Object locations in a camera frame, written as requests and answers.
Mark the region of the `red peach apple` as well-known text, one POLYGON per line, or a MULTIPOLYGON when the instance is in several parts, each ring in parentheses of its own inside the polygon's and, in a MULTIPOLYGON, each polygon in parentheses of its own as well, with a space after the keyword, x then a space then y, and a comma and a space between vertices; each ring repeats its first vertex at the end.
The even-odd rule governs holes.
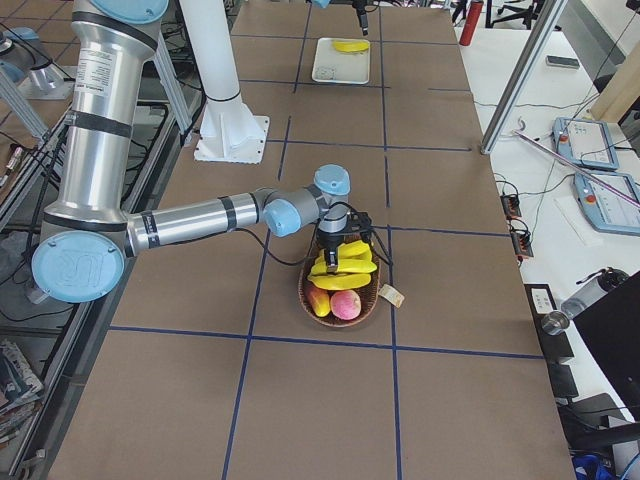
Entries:
POLYGON ((356 319, 362 309, 361 299, 354 290, 343 290, 335 292, 330 298, 332 314, 344 321, 356 319))

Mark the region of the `yellow banana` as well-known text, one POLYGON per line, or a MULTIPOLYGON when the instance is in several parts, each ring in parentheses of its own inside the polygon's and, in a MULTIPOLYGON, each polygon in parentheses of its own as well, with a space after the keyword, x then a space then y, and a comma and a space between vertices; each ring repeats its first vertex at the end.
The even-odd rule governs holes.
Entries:
POLYGON ((338 263, 344 260, 363 260, 371 262, 373 254, 369 244, 362 240, 356 240, 350 243, 341 243, 337 249, 338 263))
POLYGON ((307 276, 321 276, 329 274, 370 274, 375 272, 378 266, 372 260, 347 258, 339 262, 337 267, 331 271, 325 262, 315 263, 307 276))
POLYGON ((370 42, 366 40, 333 39, 332 46, 340 53, 362 53, 370 49, 370 42))
POLYGON ((372 276, 369 273, 325 274, 309 275, 307 280, 320 289, 344 291, 368 285, 372 276))

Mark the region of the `orange yellow mango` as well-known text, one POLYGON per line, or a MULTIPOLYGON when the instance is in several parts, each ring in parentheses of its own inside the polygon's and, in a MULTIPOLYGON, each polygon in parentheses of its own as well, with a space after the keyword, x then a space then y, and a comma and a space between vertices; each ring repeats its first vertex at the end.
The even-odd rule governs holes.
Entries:
POLYGON ((331 312, 330 296, 326 290, 309 283, 305 288, 305 297, 316 317, 324 318, 331 312))

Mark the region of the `aluminium frame post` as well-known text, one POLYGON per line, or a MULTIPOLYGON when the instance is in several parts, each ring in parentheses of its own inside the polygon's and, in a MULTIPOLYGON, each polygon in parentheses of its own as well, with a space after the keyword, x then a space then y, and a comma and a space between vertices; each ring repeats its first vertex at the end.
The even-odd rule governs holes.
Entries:
POLYGON ((482 154, 490 154, 497 144, 507 120, 514 110, 516 102, 567 3, 567 0, 545 2, 484 133, 480 145, 482 154))

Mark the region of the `steel cup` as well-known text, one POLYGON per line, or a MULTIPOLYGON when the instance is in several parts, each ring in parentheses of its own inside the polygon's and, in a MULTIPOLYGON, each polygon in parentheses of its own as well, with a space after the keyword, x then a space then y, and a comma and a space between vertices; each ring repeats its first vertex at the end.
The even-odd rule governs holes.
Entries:
POLYGON ((560 335, 569 328, 570 324, 570 318, 560 310, 550 311, 540 320, 542 331, 551 336, 560 335))

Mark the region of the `far blue teach pendant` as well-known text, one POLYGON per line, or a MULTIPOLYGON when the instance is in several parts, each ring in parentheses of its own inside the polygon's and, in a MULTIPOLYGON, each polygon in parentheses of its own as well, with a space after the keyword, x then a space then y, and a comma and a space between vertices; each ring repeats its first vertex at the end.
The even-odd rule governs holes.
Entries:
POLYGON ((619 161, 605 122, 558 117, 553 127, 556 152, 574 165, 616 171, 619 161))

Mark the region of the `blue teach pendant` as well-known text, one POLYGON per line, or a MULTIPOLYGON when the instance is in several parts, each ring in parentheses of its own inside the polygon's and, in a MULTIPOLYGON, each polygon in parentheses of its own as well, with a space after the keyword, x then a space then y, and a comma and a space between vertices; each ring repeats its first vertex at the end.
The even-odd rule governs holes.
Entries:
MULTIPOLYGON (((595 178, 639 201, 639 186, 626 173, 600 172, 595 178)), ((574 177, 574 187, 582 213, 599 232, 638 236, 639 209, 584 175, 574 177)))
POLYGON ((553 127, 556 152, 574 165, 616 171, 619 161, 605 122, 558 117, 553 127))

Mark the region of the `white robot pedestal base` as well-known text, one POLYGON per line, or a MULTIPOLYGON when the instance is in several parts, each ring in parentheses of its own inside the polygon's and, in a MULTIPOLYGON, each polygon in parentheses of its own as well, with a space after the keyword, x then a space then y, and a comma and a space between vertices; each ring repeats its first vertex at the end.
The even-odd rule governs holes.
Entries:
POLYGON ((182 10, 206 97, 195 158, 258 164, 270 119, 244 103, 222 1, 185 1, 182 10))

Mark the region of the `red bottle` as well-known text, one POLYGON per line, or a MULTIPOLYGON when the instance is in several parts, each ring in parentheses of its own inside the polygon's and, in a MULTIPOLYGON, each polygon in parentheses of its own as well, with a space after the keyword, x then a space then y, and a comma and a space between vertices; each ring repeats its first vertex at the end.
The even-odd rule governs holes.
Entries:
POLYGON ((463 11, 466 13, 466 17, 461 36, 459 38, 459 44, 461 46, 469 46, 471 44, 484 4, 485 2, 483 0, 462 2, 463 11))

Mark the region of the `paper basket tag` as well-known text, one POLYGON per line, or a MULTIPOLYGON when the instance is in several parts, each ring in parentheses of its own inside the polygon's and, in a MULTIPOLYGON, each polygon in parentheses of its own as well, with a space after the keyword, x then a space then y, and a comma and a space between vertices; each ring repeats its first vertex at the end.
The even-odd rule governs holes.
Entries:
POLYGON ((405 300, 405 296, 389 284, 382 285, 378 291, 378 295, 388 301, 395 308, 400 308, 405 300))

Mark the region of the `stack of magazines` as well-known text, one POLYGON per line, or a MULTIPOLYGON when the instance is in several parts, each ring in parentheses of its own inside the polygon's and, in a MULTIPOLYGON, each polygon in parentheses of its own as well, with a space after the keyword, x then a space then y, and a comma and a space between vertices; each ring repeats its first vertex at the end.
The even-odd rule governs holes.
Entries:
POLYGON ((19 346, 1 340, 1 447, 20 433, 40 407, 44 384, 19 346))

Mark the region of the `brown wicker basket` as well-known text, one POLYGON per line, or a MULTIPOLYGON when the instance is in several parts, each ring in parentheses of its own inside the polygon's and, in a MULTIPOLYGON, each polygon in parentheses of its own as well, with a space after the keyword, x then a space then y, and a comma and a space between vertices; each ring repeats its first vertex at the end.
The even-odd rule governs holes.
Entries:
POLYGON ((336 273, 328 271, 325 250, 312 249, 298 280, 299 301, 316 322, 344 328, 362 322, 373 311, 380 286, 380 258, 359 234, 338 246, 336 273))

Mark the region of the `near blue teach pendant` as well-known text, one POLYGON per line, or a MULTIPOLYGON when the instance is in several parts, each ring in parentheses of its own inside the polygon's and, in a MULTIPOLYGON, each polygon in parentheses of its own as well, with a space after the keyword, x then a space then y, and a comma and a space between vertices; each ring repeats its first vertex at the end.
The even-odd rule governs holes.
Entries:
MULTIPOLYGON (((595 178, 639 201, 639 186, 626 173, 600 172, 595 178)), ((582 213, 599 232, 638 236, 639 209, 584 175, 574 177, 574 187, 582 213)))

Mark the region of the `cream bear tray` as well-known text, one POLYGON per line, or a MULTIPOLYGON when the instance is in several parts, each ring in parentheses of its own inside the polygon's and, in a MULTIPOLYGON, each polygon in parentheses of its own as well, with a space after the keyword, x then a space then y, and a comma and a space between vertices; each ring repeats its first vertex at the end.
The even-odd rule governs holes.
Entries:
POLYGON ((311 78, 317 83, 365 85, 370 77, 370 49, 362 53, 340 53, 332 46, 333 39, 317 41, 311 78))

